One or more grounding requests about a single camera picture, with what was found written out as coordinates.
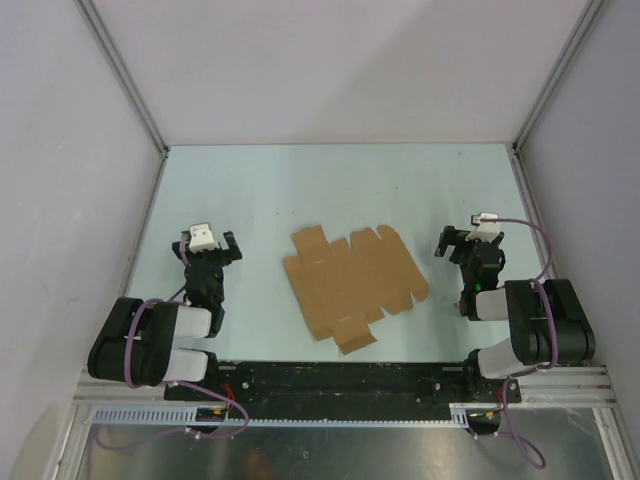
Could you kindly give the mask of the brown cardboard box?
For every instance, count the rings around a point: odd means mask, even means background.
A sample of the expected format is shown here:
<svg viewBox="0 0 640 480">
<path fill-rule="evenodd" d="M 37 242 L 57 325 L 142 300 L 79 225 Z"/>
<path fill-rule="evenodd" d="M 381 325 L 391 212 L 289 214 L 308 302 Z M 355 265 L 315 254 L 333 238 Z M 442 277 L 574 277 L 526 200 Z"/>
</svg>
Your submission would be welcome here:
<svg viewBox="0 0 640 480">
<path fill-rule="evenodd" d="M 395 229 L 380 225 L 327 240 L 320 225 L 291 235 L 284 268 L 314 337 L 344 355 L 376 342 L 370 325 L 425 301 L 429 284 Z"/>
</svg>

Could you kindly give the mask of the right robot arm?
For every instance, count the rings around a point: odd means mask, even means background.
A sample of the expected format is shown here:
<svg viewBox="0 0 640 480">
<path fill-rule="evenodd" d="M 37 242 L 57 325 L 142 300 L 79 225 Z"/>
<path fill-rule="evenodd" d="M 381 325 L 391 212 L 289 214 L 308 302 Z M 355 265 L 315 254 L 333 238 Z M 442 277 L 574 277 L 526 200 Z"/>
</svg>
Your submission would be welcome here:
<svg viewBox="0 0 640 480">
<path fill-rule="evenodd" d="M 497 380 L 580 364 L 595 354 L 595 334 L 571 282 L 533 278 L 499 282 L 506 266 L 498 221 L 473 218 L 473 230 L 443 228 L 434 252 L 459 267 L 460 314 L 475 322 L 508 324 L 507 339 L 472 351 L 457 371 L 443 370 L 434 389 L 453 384 L 473 401 L 484 401 Z"/>
</svg>

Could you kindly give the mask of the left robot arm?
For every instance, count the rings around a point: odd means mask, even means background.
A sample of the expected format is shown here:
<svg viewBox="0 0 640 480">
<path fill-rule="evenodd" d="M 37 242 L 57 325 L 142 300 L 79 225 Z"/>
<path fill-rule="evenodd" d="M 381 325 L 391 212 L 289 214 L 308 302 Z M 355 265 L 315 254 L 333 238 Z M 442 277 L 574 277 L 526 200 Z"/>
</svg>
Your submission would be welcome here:
<svg viewBox="0 0 640 480">
<path fill-rule="evenodd" d="M 184 267 L 184 284 L 176 294 L 168 299 L 117 298 L 88 355 L 92 378 L 134 389 L 186 382 L 202 400 L 219 392 L 216 356 L 179 342 L 214 338 L 221 330 L 224 268 L 243 258 L 233 232 L 225 232 L 223 239 L 225 246 L 208 223 L 190 226 L 172 244 Z"/>
</svg>

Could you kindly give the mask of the left aluminium corner post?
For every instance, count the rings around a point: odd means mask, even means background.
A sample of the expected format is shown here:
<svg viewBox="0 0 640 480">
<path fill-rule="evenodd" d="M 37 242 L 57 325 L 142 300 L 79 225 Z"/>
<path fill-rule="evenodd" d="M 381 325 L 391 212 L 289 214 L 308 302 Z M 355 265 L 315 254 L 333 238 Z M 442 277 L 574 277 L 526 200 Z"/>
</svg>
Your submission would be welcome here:
<svg viewBox="0 0 640 480">
<path fill-rule="evenodd" d="M 163 155 L 168 147 L 156 122 L 141 95 L 137 85 L 131 76 L 129 69 L 111 35 L 109 29 L 102 19 L 95 2 L 90 0 L 75 0 L 74 4 L 87 28 L 93 37 L 96 45 L 103 54 L 109 68 L 111 69 L 117 83 L 120 85 L 130 107 L 140 121 L 143 130 L 148 136 L 155 149 Z"/>
</svg>

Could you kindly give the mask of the aluminium corner post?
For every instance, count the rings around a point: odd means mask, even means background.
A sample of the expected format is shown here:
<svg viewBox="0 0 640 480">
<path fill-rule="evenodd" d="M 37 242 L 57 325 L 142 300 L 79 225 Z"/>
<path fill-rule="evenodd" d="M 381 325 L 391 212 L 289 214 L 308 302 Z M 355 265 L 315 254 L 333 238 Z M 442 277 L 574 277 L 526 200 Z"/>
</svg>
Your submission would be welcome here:
<svg viewBox="0 0 640 480">
<path fill-rule="evenodd" d="M 609 1 L 605 0 L 589 0 L 586 2 L 539 95 L 536 97 L 533 106 L 512 142 L 512 147 L 515 151 L 520 151 L 525 146 L 529 136 L 548 109 L 554 95 L 577 60 L 579 53 L 584 48 L 608 4 Z"/>
<path fill-rule="evenodd" d="M 75 0 L 74 4 L 87 28 L 93 37 L 96 45 L 103 54 L 109 68 L 111 69 L 117 83 L 120 85 L 130 107 L 140 121 L 143 130 L 148 136 L 155 149 L 163 155 L 168 147 L 156 122 L 141 95 L 137 85 L 131 76 L 129 69 L 111 35 L 109 29 L 102 19 L 95 2 L 90 0 Z"/>
</svg>

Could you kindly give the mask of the right aluminium corner post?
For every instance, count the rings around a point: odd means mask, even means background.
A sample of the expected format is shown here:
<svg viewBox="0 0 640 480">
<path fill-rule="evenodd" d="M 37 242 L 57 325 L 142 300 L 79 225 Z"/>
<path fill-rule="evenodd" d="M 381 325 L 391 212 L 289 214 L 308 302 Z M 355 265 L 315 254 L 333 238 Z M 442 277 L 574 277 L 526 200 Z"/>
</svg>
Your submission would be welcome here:
<svg viewBox="0 0 640 480">
<path fill-rule="evenodd" d="M 525 146 L 529 136 L 548 109 L 554 95 L 577 60 L 579 53 L 584 48 L 608 4 L 609 1 L 605 0 L 589 0 L 586 2 L 539 95 L 536 97 L 533 106 L 512 142 L 512 147 L 515 151 L 520 151 Z"/>
</svg>

